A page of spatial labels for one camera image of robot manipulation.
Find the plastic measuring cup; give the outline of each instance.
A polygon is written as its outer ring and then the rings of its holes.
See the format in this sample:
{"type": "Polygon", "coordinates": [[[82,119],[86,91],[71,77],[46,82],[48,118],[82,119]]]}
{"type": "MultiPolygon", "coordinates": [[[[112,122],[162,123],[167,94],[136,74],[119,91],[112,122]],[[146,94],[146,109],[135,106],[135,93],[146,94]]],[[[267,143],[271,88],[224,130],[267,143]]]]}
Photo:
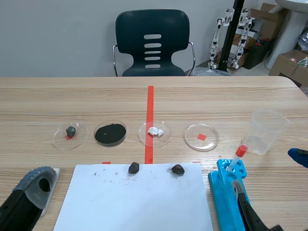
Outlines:
{"type": "Polygon", "coordinates": [[[250,152],[265,154],[277,141],[281,130],[289,123],[288,119],[273,110],[254,111],[242,144],[246,145],[250,152]]]}

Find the small red square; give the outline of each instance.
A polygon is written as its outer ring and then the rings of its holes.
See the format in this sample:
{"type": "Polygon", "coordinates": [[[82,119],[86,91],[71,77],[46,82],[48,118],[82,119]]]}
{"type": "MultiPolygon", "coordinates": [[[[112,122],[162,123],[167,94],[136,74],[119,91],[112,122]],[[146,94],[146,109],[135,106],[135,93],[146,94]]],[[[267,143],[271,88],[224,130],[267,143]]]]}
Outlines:
{"type": "Polygon", "coordinates": [[[202,140],[202,141],[205,141],[206,135],[203,135],[203,134],[200,133],[200,134],[198,135],[197,139],[200,139],[200,140],[202,140]]]}

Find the empty petri dish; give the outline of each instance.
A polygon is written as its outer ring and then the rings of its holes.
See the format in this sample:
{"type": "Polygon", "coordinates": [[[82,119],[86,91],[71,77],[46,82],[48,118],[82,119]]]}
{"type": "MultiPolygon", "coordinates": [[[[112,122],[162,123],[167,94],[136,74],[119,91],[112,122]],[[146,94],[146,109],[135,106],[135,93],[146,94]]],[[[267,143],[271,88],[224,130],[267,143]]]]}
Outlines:
{"type": "Polygon", "coordinates": [[[171,129],[162,122],[150,122],[144,123],[139,129],[139,139],[141,142],[150,147],[161,147],[167,144],[172,136],[171,129]],[[156,127],[164,131],[164,134],[161,137],[152,136],[148,133],[150,127],[156,127]]]}
{"type": "Polygon", "coordinates": [[[192,124],[185,133],[184,139],[186,143],[198,151],[213,150],[219,141],[218,133],[215,129],[206,124],[192,124]]]}
{"type": "Polygon", "coordinates": [[[119,145],[124,141],[126,134],[126,126],[121,121],[103,122],[94,130],[96,142],[105,147],[119,145]]]}
{"type": "Polygon", "coordinates": [[[52,143],[59,150],[70,150],[78,147],[83,143],[87,136],[86,126],[82,123],[64,123],[58,127],[53,136],[52,143]],[[69,138],[66,133],[68,127],[74,127],[76,133],[73,137],[69,138]]]}

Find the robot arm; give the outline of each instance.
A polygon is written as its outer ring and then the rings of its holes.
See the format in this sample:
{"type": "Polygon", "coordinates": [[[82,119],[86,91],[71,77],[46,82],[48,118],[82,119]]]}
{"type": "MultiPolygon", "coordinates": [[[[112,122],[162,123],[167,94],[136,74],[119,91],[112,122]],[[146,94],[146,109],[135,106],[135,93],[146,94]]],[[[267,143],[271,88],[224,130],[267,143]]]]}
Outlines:
{"type": "Polygon", "coordinates": [[[232,21],[233,18],[233,14],[234,14],[234,9],[227,9],[225,11],[225,17],[217,19],[213,40],[211,42],[210,59],[208,62],[208,67],[210,69],[217,68],[217,66],[215,65],[215,57],[218,52],[218,39],[219,39],[220,29],[222,26],[230,25],[230,22],[232,21]]]}
{"type": "Polygon", "coordinates": [[[252,19],[250,17],[247,17],[247,14],[248,14],[248,10],[243,9],[241,16],[240,16],[240,20],[239,20],[239,26],[243,26],[244,29],[242,32],[241,40],[239,41],[239,44],[237,46],[237,52],[235,55],[235,59],[233,59],[231,63],[231,66],[234,67],[235,69],[239,68],[238,62],[244,53],[244,46],[246,45],[248,31],[252,25],[252,19]]]}

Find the floor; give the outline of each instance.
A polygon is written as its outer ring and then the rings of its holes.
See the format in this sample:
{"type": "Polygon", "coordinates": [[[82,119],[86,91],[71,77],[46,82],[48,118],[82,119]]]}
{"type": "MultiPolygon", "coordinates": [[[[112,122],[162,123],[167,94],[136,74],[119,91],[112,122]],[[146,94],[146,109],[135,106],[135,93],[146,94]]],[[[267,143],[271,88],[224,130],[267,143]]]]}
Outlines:
{"type": "Polygon", "coordinates": [[[241,67],[233,71],[228,70],[228,72],[235,76],[268,76],[270,70],[265,68],[266,61],[267,59],[265,59],[263,62],[261,62],[254,68],[251,68],[250,70],[241,67]]]}

